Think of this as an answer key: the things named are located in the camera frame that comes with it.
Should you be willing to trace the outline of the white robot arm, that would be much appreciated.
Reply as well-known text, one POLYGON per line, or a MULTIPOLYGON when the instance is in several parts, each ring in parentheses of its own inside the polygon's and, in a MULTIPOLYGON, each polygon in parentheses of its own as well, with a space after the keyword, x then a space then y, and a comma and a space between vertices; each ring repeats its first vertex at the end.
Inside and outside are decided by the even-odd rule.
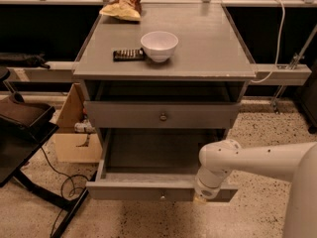
POLYGON ((317 238, 317 143, 243 148, 235 140, 203 146, 194 189, 212 200, 233 171, 291 183, 282 238, 317 238))

